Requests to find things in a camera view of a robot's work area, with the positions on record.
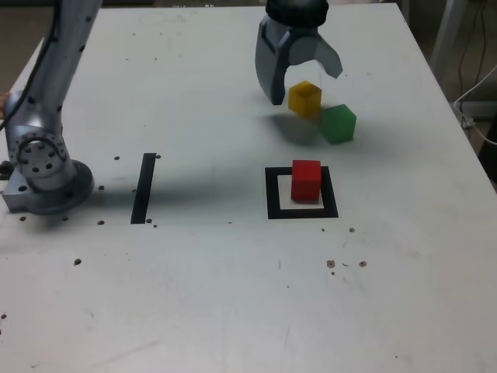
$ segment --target green cube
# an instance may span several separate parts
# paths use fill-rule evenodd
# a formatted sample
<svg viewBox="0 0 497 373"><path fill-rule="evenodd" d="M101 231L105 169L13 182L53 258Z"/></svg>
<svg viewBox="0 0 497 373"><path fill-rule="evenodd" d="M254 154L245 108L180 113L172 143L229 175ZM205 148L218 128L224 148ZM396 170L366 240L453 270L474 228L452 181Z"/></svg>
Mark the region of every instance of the green cube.
<svg viewBox="0 0 497 373"><path fill-rule="evenodd" d="M331 144L350 141L354 137L356 115L346 105L329 107L322 111L321 130Z"/></svg>

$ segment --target cube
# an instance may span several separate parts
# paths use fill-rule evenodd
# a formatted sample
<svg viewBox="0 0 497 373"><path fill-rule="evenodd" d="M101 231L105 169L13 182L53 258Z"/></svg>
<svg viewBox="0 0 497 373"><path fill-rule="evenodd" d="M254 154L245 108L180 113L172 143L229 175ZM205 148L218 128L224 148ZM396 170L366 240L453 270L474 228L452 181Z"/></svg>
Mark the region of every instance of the cube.
<svg viewBox="0 0 497 373"><path fill-rule="evenodd" d="M319 199L321 191L321 162L294 161L292 165L292 200Z"/></svg>
<svg viewBox="0 0 497 373"><path fill-rule="evenodd" d="M288 109L300 117L311 117L321 109L321 90L306 81L294 85L288 92Z"/></svg>
<svg viewBox="0 0 497 373"><path fill-rule="evenodd" d="M321 131L331 144L350 141L354 137L356 115L346 105L324 109L321 114Z"/></svg>

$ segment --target red cube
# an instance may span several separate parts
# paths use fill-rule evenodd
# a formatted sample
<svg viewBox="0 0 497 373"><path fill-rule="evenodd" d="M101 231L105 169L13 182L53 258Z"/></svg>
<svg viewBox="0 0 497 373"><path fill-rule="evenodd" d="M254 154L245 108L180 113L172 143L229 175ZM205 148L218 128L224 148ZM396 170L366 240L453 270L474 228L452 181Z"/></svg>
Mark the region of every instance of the red cube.
<svg viewBox="0 0 497 373"><path fill-rule="evenodd" d="M292 200L319 199L321 190L321 162L294 161L292 165Z"/></svg>

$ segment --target black square marker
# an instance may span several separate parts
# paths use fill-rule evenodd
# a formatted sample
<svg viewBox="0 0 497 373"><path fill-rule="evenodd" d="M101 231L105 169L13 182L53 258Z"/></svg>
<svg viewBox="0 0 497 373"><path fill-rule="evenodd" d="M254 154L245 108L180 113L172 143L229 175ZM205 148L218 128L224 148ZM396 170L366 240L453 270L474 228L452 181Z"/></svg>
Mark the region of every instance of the black square marker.
<svg viewBox="0 0 497 373"><path fill-rule="evenodd" d="M337 218L335 194L333 193L332 178L327 166L321 167L321 198L322 208L281 209L278 176L291 175L291 167L266 167L266 199L268 219L313 219Z"/></svg>

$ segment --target tabletop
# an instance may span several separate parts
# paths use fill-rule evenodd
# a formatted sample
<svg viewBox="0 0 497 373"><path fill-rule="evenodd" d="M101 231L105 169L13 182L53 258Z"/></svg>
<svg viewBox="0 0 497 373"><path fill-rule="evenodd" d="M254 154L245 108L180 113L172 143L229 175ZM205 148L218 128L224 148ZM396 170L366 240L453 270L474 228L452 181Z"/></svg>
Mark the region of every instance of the tabletop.
<svg viewBox="0 0 497 373"><path fill-rule="evenodd" d="M0 371L497 370L497 199L401 13L331 7L344 72L287 73L357 115L341 145L261 90L264 15L100 11L62 112L92 196L0 204ZM294 159L327 167L338 217L268 218L266 173Z"/></svg>

